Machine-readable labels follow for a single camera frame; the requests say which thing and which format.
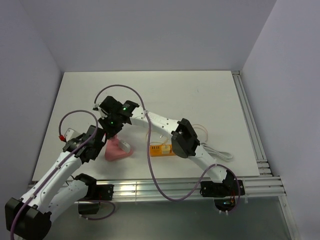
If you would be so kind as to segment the pink triangular power strip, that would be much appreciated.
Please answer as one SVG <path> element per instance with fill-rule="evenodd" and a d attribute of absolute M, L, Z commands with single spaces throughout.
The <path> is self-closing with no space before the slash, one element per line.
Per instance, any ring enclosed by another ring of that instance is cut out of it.
<path fill-rule="evenodd" d="M 104 158 L 106 161 L 109 161 L 109 162 L 117 161 L 120 159 L 130 157 L 133 154 L 134 149 L 131 147 L 129 143 L 128 144 L 131 147 L 131 150 L 129 153 L 126 153 L 119 148 L 118 143 L 120 140 L 123 140 L 123 139 L 118 138 L 117 135 L 107 140 L 106 146 L 105 146 L 105 153 L 104 153 Z"/>

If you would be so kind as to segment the white square charger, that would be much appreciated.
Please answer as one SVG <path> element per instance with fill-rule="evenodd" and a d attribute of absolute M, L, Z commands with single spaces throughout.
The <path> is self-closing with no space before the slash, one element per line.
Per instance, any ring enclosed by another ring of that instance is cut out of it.
<path fill-rule="evenodd" d="M 129 153 L 131 151 L 131 146 L 124 140 L 119 141 L 118 147 L 125 153 Z"/>

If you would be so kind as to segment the orange power strip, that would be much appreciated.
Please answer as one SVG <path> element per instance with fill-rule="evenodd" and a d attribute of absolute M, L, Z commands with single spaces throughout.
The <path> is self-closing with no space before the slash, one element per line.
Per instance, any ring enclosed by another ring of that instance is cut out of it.
<path fill-rule="evenodd" d="M 162 145 L 170 145 L 170 153 L 162 154 L 161 147 Z M 175 156 L 176 154 L 172 150 L 171 144 L 160 144 L 160 145 L 150 145 L 149 146 L 149 155 L 151 157 L 167 157 L 167 156 Z"/>

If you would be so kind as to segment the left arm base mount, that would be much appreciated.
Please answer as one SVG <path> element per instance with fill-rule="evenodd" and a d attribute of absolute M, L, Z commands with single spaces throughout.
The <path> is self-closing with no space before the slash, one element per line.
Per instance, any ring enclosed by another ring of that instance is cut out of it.
<path fill-rule="evenodd" d="M 111 207 L 113 213 L 116 210 L 116 206 L 111 202 L 113 193 L 113 184 L 98 184 L 93 193 L 79 200 L 77 204 L 78 213 L 82 216 L 97 215 L 103 207 Z"/>

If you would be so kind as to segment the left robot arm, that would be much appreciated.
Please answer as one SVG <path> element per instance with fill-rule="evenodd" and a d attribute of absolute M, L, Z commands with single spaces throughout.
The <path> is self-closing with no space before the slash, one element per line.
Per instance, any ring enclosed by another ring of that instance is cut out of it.
<path fill-rule="evenodd" d="M 98 193 L 97 180 L 81 173 L 63 188 L 68 178 L 84 163 L 95 160 L 104 141 L 105 131 L 91 125 L 66 142 L 59 157 L 48 172 L 19 199 L 5 204 L 6 228 L 10 238 L 15 235 L 25 240 L 42 240 L 52 223 L 74 202 L 91 200 Z"/>

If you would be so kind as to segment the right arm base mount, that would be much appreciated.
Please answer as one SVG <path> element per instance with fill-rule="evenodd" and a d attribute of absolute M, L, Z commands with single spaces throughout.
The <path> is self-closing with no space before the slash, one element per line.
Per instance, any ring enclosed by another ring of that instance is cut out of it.
<path fill-rule="evenodd" d="M 199 193 L 204 198 L 213 198 L 218 212 L 226 215 L 235 210 L 241 196 L 246 194 L 243 181 L 237 180 L 230 172 L 221 183 L 201 181 Z"/>

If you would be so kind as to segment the yellow plug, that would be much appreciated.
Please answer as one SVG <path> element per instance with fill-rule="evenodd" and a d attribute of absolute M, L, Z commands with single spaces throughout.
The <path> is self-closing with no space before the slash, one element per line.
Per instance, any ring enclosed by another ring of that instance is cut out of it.
<path fill-rule="evenodd" d="M 163 155 L 167 155 L 167 154 L 169 154 L 171 152 L 171 147 L 170 147 L 170 145 L 162 145 L 161 146 L 161 153 L 163 154 Z"/>

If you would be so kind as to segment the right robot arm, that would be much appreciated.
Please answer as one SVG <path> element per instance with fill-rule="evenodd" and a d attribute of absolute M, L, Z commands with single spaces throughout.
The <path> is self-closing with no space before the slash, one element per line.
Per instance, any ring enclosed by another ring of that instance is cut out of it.
<path fill-rule="evenodd" d="M 127 100 L 121 103 L 112 96 L 107 96 L 100 103 L 95 102 L 93 109 L 100 113 L 98 122 L 107 139 L 117 135 L 125 124 L 153 130 L 171 140 L 176 156 L 189 159 L 206 171 L 220 194 L 227 195 L 233 190 L 235 177 L 205 150 L 189 120 L 166 118 L 148 111 L 143 102 L 138 104 Z"/>

